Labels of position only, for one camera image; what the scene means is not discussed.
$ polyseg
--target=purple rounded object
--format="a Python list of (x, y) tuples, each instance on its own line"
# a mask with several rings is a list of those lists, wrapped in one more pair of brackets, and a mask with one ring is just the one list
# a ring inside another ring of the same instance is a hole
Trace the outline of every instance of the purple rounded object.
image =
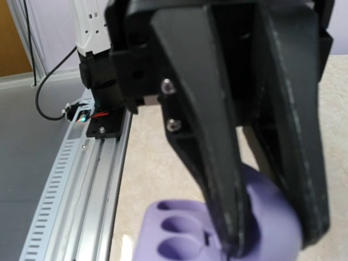
[[(258, 171), (244, 166), (255, 219), (255, 244), (243, 258), (229, 261), (296, 261), (302, 247), (300, 221), (282, 192)], [(167, 200), (145, 215), (134, 261), (228, 261), (205, 204)]]

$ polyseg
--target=wooden door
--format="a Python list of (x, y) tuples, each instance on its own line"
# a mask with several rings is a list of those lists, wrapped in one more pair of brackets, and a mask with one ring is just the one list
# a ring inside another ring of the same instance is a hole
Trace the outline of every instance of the wooden door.
[(32, 71), (6, 0), (0, 0), (0, 77)]

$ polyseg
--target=purple container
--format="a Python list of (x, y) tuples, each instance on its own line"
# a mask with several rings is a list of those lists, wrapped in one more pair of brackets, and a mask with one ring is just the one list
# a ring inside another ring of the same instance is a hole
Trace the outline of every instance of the purple container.
[[(299, 219), (282, 192), (256, 170), (244, 167), (256, 223), (255, 245), (229, 261), (295, 261), (302, 247)], [(133, 261), (228, 261), (205, 204), (167, 200), (145, 215)]]

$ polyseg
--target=beige marble surface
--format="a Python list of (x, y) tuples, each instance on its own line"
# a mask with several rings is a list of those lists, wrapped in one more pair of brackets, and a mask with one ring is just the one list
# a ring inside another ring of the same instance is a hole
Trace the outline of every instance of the beige marble surface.
[[(299, 261), (348, 260), (348, 56), (330, 57), (320, 84), (320, 121), (331, 208), (331, 229)], [(244, 162), (257, 167), (238, 130)], [(160, 108), (142, 107), (133, 118), (117, 206), (110, 261), (131, 261), (142, 218), (154, 201), (203, 200), (166, 141)]]

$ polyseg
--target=gray floor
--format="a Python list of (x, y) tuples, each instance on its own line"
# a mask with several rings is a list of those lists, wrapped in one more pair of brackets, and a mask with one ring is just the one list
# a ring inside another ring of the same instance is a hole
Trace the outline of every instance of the gray floor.
[[(79, 79), (47, 83), (40, 104), (58, 116), (79, 98)], [(29, 86), (0, 90), (0, 260), (18, 261), (68, 122), (39, 116)]]

